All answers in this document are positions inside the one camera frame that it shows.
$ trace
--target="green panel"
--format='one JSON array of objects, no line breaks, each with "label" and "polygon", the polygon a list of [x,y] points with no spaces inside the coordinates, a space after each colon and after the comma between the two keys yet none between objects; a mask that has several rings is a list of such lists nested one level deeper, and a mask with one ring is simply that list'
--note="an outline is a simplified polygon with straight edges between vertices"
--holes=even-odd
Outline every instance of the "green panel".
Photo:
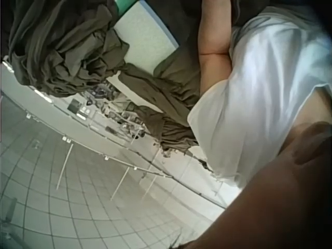
[{"label": "green panel", "polygon": [[115,2],[118,5],[120,16],[123,16],[137,0],[115,0]]}]

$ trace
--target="white shirt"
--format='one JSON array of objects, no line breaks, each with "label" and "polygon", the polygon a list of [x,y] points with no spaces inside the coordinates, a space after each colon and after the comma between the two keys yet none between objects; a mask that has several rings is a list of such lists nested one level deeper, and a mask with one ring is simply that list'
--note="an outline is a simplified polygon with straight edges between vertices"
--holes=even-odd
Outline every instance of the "white shirt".
[{"label": "white shirt", "polygon": [[332,89],[332,50],[318,23],[268,7],[233,34],[233,71],[188,122],[217,178],[244,187],[279,153],[315,87]]}]

